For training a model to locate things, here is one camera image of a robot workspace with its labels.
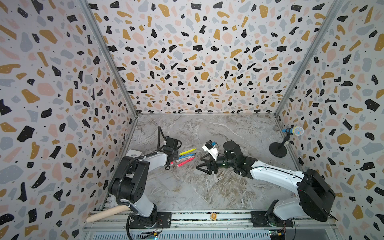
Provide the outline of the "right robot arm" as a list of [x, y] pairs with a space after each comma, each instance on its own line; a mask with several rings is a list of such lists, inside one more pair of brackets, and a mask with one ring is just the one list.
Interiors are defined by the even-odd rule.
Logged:
[[292, 171], [266, 164], [245, 156], [234, 141], [225, 142], [223, 147], [221, 154], [217, 143], [207, 141], [202, 147], [206, 155], [201, 157], [202, 164], [197, 170], [211, 175], [219, 168], [231, 168], [241, 177], [269, 182], [295, 194], [287, 200], [274, 200], [256, 224], [279, 227], [297, 217], [310, 217], [319, 222], [333, 217], [331, 208], [336, 194], [317, 171]]

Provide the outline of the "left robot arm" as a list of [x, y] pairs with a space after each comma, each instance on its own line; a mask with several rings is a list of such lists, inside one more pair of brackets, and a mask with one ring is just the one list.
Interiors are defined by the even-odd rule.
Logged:
[[115, 196], [119, 206], [128, 207], [139, 217], [154, 219], [157, 207], [145, 195], [149, 172], [159, 167], [168, 168], [182, 142], [170, 137], [165, 138], [165, 145], [156, 151], [138, 157], [125, 156], [109, 183], [108, 192]]

